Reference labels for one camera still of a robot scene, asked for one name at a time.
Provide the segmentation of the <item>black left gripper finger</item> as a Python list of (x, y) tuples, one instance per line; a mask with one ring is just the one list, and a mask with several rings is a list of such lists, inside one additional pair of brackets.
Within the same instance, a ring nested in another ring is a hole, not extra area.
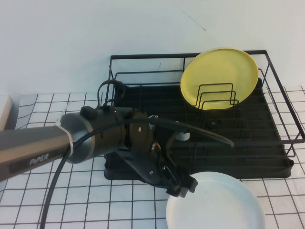
[(181, 181), (181, 197), (184, 198), (188, 192), (194, 193), (198, 185), (198, 181), (190, 176), (185, 176)]
[(181, 194), (181, 185), (168, 185), (166, 193), (173, 197), (179, 197)]

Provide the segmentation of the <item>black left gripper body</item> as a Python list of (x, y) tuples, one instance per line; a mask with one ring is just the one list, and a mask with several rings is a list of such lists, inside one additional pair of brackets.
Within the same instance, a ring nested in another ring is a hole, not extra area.
[(166, 189), (189, 188), (189, 174), (177, 165), (171, 150), (118, 150), (116, 153), (152, 186)]

